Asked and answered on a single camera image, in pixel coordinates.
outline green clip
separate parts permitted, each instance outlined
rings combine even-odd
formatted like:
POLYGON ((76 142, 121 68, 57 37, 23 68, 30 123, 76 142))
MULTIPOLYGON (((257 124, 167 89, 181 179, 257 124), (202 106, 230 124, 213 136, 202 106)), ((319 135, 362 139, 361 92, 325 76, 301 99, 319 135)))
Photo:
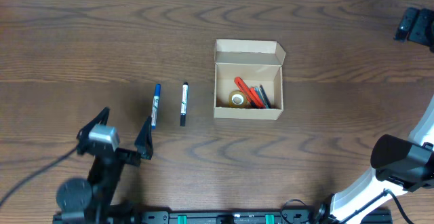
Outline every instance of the green clip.
POLYGON ((187 224, 187 216, 178 216, 178 224, 187 224))
POLYGON ((266 214, 265 215, 265 224, 274 224, 274 215, 273 214, 266 214))

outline red box cutter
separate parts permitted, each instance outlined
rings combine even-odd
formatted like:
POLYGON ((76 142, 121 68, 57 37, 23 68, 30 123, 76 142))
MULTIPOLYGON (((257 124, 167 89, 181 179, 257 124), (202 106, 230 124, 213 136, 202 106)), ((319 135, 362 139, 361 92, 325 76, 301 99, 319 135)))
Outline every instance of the red box cutter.
POLYGON ((262 103, 262 101, 258 99, 257 95, 255 96, 250 91, 249 87, 247 87, 247 85, 244 83, 244 81, 240 77, 236 77, 234 82, 237 85, 237 87, 239 88, 239 90, 245 94, 245 96, 247 97, 247 100, 250 102, 250 104, 253 106, 253 108, 265 109, 264 103, 262 103))

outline tabletop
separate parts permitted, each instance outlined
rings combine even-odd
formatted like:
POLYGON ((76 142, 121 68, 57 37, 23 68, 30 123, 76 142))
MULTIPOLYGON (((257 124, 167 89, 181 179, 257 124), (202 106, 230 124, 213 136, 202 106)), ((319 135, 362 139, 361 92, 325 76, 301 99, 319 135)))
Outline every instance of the tabletop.
MULTIPOLYGON (((72 149, 104 107, 122 147, 151 114, 154 156, 125 167, 114 203, 172 210, 318 204, 369 166, 383 134, 406 138, 434 90, 428 47, 393 40, 407 7, 434 0, 0 0, 0 193, 72 149), (214 119, 216 39, 278 41, 277 121, 214 119), (189 111, 179 126, 182 84, 189 111)), ((1 223, 51 223, 58 186, 86 177, 73 155, 14 194, 1 223)), ((433 193, 399 197, 432 223, 433 193)), ((404 223, 388 202, 395 223, 404 223)))

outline tape roll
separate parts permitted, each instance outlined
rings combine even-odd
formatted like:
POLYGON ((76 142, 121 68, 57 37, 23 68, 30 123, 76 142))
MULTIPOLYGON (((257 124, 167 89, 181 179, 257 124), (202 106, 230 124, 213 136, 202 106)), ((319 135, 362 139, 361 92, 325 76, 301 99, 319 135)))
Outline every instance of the tape roll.
POLYGON ((233 91, 229 94, 229 107, 244 108, 247 105, 247 98, 240 91, 233 91))

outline cardboard box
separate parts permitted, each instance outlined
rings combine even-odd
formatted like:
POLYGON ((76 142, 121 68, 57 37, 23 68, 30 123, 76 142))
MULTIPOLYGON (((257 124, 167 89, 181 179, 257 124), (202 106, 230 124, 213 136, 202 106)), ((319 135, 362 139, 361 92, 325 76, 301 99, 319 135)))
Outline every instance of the cardboard box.
POLYGON ((277 119, 283 112, 282 65, 285 51, 276 41, 218 39, 214 49, 214 118, 277 119), (230 108, 229 94, 240 77, 249 88, 262 85, 272 109, 230 108))

